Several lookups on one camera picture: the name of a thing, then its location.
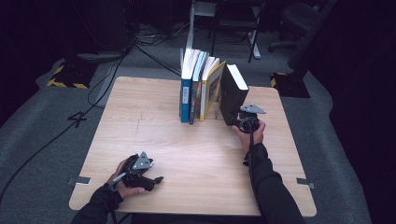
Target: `blue book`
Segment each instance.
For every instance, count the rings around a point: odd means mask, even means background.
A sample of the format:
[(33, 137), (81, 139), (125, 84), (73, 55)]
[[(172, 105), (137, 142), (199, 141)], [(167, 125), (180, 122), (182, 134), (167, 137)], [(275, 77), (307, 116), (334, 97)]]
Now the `blue book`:
[(186, 49), (181, 70), (180, 87), (180, 120), (189, 122), (191, 104), (191, 78), (194, 67), (201, 51), (198, 49)]

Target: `sleeve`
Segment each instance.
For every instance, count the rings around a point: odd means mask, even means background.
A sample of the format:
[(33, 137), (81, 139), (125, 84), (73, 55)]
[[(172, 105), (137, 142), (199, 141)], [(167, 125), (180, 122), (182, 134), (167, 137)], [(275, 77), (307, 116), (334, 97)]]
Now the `sleeve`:
[(107, 223), (107, 215), (112, 210), (119, 208), (123, 202), (118, 191), (111, 191), (108, 184), (104, 184), (91, 196), (90, 201), (79, 210), (72, 220), (72, 224), (78, 223)]
[(305, 223), (282, 177), (273, 170), (265, 146), (256, 144), (247, 154), (251, 184), (262, 215), (269, 224)]

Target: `black book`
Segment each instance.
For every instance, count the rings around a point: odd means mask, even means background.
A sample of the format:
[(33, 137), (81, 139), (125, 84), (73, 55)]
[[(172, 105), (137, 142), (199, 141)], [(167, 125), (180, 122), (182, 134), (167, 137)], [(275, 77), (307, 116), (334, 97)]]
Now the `black book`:
[(237, 119), (240, 107), (248, 95), (248, 85), (235, 64), (227, 64), (221, 77), (220, 112), (227, 125)]

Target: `wire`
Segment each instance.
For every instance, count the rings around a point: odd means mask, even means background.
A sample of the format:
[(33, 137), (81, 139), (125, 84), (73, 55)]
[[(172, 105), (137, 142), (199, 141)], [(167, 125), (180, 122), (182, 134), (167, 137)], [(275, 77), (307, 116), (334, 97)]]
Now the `wire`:
[[(161, 35), (161, 34), (154, 34), (150, 29), (142, 29), (137, 32), (137, 37), (136, 37), (136, 43), (141, 45), (141, 46), (157, 46), (160, 45), (162, 42), (165, 40), (170, 40), (170, 39), (176, 39), (181, 37), (182, 35), (188, 35), (189, 33), (181, 33), (186, 27), (190, 25), (189, 22), (186, 24), (182, 25), (180, 28), (178, 28), (175, 32), (173, 32), (171, 35)], [(143, 41), (143, 38), (152, 38), (151, 42), (146, 42)]]
[(85, 22), (84, 18), (82, 17), (82, 14), (79, 12), (79, 10), (78, 10), (76, 4), (74, 3), (74, 1), (73, 1), (73, 0), (70, 0), (70, 3), (72, 4), (74, 10), (77, 12), (77, 14), (78, 14), (79, 18), (81, 19), (81, 22), (82, 22), (82, 24), (84, 25), (85, 29), (87, 30), (88, 34), (92, 37), (93, 41), (94, 41), (97, 45), (99, 45), (99, 46), (102, 47), (103, 49), (107, 49), (107, 50), (120, 50), (120, 48), (113, 49), (113, 47), (106, 46), (106, 45), (102, 44), (101, 42), (99, 42), (98, 39), (96, 39), (96, 37), (95, 37), (95, 36), (93, 35), (93, 33), (91, 32), (90, 27), (88, 26), (87, 22)]
[(127, 55), (126, 51), (120, 53), (118, 56), (112, 56), (112, 57), (95, 57), (95, 58), (86, 58), (84, 56), (79, 56), (78, 57), (84, 62), (84, 63), (111, 63), (114, 61), (117, 61)]
[(154, 56), (148, 54), (147, 52), (145, 52), (145, 51), (143, 51), (141, 48), (139, 48), (136, 44), (134, 44), (134, 47), (135, 47), (137, 50), (139, 50), (140, 52), (142, 52), (142, 53), (146, 54), (147, 56), (149, 56), (150, 59), (154, 60), (156, 63), (162, 65), (162, 66), (163, 66), (164, 68), (166, 68), (167, 70), (171, 71), (172, 73), (176, 74), (176, 75), (179, 76), (179, 77), (181, 76), (180, 71), (178, 71), (175, 67), (173, 67), (173, 66), (169, 65), (168, 63), (165, 63), (165, 62), (163, 62), (163, 61), (157, 59), (156, 57), (154, 57)]
[(21, 165), (21, 166), (18, 168), (18, 170), (11, 176), (11, 178), (8, 180), (8, 182), (5, 184), (5, 186), (3, 187), (2, 191), (1, 191), (1, 194), (0, 194), (0, 209), (1, 209), (1, 202), (3, 201), (3, 197), (4, 197), (5, 193), (6, 193), (6, 190), (7, 190), (8, 186), (11, 184), (11, 182), (12, 182), (12, 180), (15, 178), (15, 176), (17, 176), (17, 174), (26, 166), (26, 164), (28, 164), (29, 161), (31, 161), (38, 153), (40, 153), (41, 151), (43, 151), (43, 150), (44, 150), (45, 148), (47, 148), (50, 144), (52, 144), (55, 140), (57, 140), (57, 139), (58, 139), (59, 137), (61, 137), (64, 133), (66, 133), (66, 132), (67, 132), (71, 127), (73, 127), (77, 122), (80, 122), (80, 121), (82, 120), (82, 118), (83, 118), (85, 115), (87, 115), (94, 107), (96, 107), (96, 105), (103, 99), (103, 97), (105, 97), (105, 95), (106, 95), (108, 89), (110, 88), (111, 83), (113, 82), (114, 77), (115, 77), (115, 75), (116, 75), (116, 73), (117, 73), (117, 70), (119, 69), (119, 66), (120, 66), (120, 64), (121, 64), (121, 62), (122, 62), (123, 59), (124, 59), (124, 57), (122, 57), (121, 60), (119, 60), (119, 62), (118, 62), (118, 64), (117, 64), (117, 67), (116, 67), (116, 69), (114, 70), (113, 77), (111, 78), (110, 83), (108, 84), (108, 86), (107, 86), (105, 92), (102, 94), (102, 96), (101, 96), (93, 105), (91, 105), (91, 107), (90, 107), (87, 111), (83, 112), (83, 113), (81, 114), (81, 116), (80, 116), (77, 120), (74, 120), (74, 121), (73, 121), (70, 125), (68, 125), (63, 131), (61, 131), (58, 135), (56, 135), (54, 138), (52, 138), (51, 140), (49, 140), (49, 142), (48, 142), (46, 145), (44, 145), (43, 147), (41, 147), (41, 148), (40, 148), (37, 152), (35, 152), (29, 159), (27, 159), (27, 160), (23, 163), (23, 165)]
[(104, 78), (102, 78), (102, 79), (90, 90), (90, 92), (88, 93), (88, 103), (89, 103), (90, 105), (94, 105), (94, 103), (91, 103), (91, 100), (90, 100), (91, 93), (93, 92), (94, 89), (96, 89), (96, 87), (99, 86), (99, 84), (101, 84), (103, 81), (105, 81), (106, 78), (108, 78), (108, 77), (110, 76), (111, 71), (113, 70), (113, 67), (114, 67), (114, 65), (115, 65), (116, 63), (117, 63), (117, 61), (115, 61), (115, 62), (113, 63), (113, 65), (111, 65), (110, 71), (108, 71), (108, 74), (107, 74)]

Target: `book spine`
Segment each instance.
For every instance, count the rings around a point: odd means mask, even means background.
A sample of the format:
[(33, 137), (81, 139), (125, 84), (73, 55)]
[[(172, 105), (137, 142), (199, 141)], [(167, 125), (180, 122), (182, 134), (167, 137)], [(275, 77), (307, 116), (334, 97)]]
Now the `book spine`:
[(190, 101), (190, 117), (189, 117), (189, 124), (194, 123), (195, 119), (195, 104), (196, 104), (196, 98), (197, 98), (197, 92), (198, 91), (198, 82), (193, 81), (191, 84), (191, 101)]
[(199, 115), (199, 120), (205, 120), (205, 103), (206, 103), (206, 81), (202, 81), (202, 86), (201, 86), (201, 112)]
[(180, 120), (189, 122), (191, 80), (181, 79)]

